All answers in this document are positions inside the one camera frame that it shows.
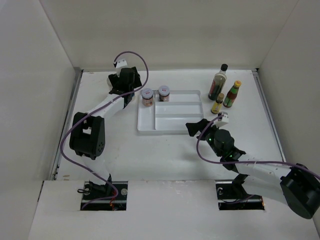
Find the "orange spice jar white lid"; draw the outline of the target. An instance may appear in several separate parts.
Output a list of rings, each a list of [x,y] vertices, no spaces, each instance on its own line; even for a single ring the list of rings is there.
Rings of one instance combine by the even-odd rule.
[[[142,104],[145,107],[151,107],[154,104],[154,92],[150,88],[144,88],[141,91]]]

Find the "dark spice jar white lid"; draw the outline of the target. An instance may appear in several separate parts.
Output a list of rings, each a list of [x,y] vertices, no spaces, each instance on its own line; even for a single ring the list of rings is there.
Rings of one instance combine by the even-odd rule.
[[[160,102],[168,102],[170,100],[170,88],[167,85],[159,87],[158,99]]]

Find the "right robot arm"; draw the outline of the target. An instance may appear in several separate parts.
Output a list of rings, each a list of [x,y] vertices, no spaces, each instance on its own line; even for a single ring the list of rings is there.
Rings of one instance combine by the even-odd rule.
[[[213,120],[186,123],[189,136],[205,141],[228,171],[237,173],[232,192],[238,198],[246,195],[267,197],[288,206],[295,214],[312,219],[320,207],[320,176],[303,164],[283,161],[263,161],[235,147],[224,114]]]

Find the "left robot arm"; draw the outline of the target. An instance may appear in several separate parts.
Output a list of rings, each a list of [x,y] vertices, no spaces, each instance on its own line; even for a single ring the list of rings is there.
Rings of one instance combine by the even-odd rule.
[[[123,110],[131,102],[134,90],[142,86],[141,77],[136,67],[123,67],[119,73],[110,74],[111,91],[107,97],[94,107],[89,115],[77,112],[73,117],[69,148],[82,158],[84,166],[102,179],[95,187],[100,199],[108,199],[112,195],[112,186],[105,181],[110,174],[103,159],[106,146],[106,122],[118,111]]]

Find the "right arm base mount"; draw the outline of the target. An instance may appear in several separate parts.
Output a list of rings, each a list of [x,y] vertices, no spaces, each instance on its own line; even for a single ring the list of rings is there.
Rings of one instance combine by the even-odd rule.
[[[215,187],[220,211],[265,210],[261,196],[246,193],[232,181],[217,181]]]

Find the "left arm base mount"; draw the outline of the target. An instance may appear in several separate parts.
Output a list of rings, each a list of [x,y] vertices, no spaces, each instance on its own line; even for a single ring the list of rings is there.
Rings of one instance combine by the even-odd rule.
[[[116,190],[108,184],[98,185],[91,181],[84,183],[77,190],[81,194],[81,211],[125,211],[127,209],[128,182],[112,183]]]

